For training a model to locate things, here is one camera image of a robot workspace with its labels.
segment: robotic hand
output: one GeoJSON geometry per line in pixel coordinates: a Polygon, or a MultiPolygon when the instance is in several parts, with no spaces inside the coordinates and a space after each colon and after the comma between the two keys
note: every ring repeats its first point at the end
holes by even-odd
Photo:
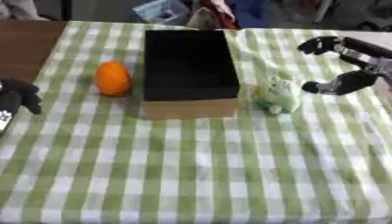
{"type": "Polygon", "coordinates": [[[328,83],[308,81],[302,89],[314,94],[346,95],[372,86],[382,77],[392,88],[392,51],[354,38],[312,38],[298,47],[300,52],[320,55],[335,52],[360,70],[343,73],[328,83]]]}
{"type": "Polygon", "coordinates": [[[22,105],[33,114],[41,113],[38,87],[13,79],[0,79],[0,133],[3,133],[22,105]]]}

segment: green plush toy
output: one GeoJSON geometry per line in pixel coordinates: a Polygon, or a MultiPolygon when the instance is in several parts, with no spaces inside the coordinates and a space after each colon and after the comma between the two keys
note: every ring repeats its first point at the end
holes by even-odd
{"type": "Polygon", "coordinates": [[[260,86],[255,86],[252,97],[257,104],[271,114],[292,113],[300,105],[301,90],[294,80],[271,77],[260,86]]]}

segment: chair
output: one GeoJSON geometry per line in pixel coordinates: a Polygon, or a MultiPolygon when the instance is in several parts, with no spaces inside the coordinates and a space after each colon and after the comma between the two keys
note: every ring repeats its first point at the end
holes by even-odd
{"type": "Polygon", "coordinates": [[[64,21],[72,19],[73,0],[61,0],[61,17],[64,21]]]}

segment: black box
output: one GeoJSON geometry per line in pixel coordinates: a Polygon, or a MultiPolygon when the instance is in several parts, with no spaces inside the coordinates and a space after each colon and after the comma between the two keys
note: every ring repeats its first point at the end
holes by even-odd
{"type": "Polygon", "coordinates": [[[149,105],[237,101],[239,88],[223,31],[146,32],[144,101],[149,105]]]}

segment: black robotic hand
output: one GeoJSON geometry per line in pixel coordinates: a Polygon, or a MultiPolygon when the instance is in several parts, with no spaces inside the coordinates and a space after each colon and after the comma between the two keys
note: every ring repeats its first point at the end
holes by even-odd
{"type": "Polygon", "coordinates": [[[0,79],[0,93],[14,92],[20,95],[21,105],[29,109],[33,114],[41,114],[41,99],[37,96],[38,87],[13,79],[0,79]]]}
{"type": "Polygon", "coordinates": [[[377,75],[364,73],[361,70],[352,71],[343,73],[327,83],[308,81],[302,89],[313,94],[346,95],[373,86],[377,78],[377,75]]]}
{"type": "Polygon", "coordinates": [[[314,53],[315,55],[320,55],[333,51],[335,46],[340,42],[341,39],[334,36],[312,38],[301,44],[298,50],[306,54],[314,53]]]}
{"type": "Polygon", "coordinates": [[[5,132],[21,105],[35,115],[41,113],[38,91],[38,87],[19,80],[0,79],[0,135],[5,132]]]}

